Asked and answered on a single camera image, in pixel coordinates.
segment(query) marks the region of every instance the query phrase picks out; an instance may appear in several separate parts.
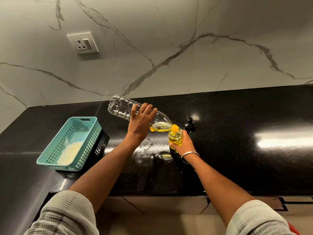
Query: left hand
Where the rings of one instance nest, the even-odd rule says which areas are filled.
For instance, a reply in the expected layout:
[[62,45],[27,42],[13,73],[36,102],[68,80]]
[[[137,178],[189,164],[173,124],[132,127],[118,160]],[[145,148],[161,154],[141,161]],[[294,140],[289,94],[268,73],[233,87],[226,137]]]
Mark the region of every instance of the left hand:
[[147,137],[149,126],[152,119],[157,114],[157,108],[153,108],[152,105],[144,103],[138,114],[136,114],[137,104],[133,105],[131,108],[131,120],[128,125],[128,133],[126,138],[131,142],[135,143],[137,146]]

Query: gray knit sleeve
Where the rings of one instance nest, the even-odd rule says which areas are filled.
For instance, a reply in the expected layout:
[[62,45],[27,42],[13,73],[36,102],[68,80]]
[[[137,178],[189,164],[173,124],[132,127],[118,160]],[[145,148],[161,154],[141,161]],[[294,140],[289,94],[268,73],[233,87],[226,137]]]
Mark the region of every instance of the gray knit sleeve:
[[295,235],[287,221],[259,200],[242,205],[230,220],[226,235]]
[[75,191],[65,190],[53,196],[42,208],[40,217],[24,235],[99,234],[90,201]]

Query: teal plastic basket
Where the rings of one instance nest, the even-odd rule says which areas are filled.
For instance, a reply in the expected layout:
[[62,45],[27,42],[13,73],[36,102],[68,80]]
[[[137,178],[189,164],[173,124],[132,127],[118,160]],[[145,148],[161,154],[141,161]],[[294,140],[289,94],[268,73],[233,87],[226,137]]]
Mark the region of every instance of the teal plastic basket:
[[[81,170],[100,134],[100,131],[101,126],[97,117],[69,118],[37,159],[37,164],[50,167],[54,170]],[[64,143],[66,138],[68,138],[69,144],[83,142],[83,145],[80,147],[80,150],[70,164],[59,165],[57,164],[57,161],[60,158],[62,151],[65,149]]]

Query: switch plate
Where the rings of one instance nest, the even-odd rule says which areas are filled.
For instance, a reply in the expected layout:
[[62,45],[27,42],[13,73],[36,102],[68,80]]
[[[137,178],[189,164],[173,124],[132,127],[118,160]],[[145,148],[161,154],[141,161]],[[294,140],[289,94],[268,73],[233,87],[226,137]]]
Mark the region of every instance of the switch plate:
[[99,50],[91,32],[67,35],[73,49],[78,55],[98,53]]

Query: kitchen counter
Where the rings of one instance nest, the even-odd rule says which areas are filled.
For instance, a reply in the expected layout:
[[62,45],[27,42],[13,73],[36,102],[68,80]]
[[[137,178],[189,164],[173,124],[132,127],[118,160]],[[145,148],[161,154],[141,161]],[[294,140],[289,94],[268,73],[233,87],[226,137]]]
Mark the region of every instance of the kitchen counter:
[[[196,130],[190,137],[202,159],[253,195],[313,195],[312,85],[136,101],[153,104],[180,127],[193,117]],[[67,189],[123,140],[128,121],[109,114],[107,105],[108,101],[29,107],[0,135],[0,229],[29,226],[49,191]],[[37,165],[37,157],[73,116],[96,116],[103,129],[83,171],[56,172]],[[192,167],[170,152],[167,133],[149,132],[110,195],[199,196],[205,192]],[[16,216],[21,227],[16,226]]]

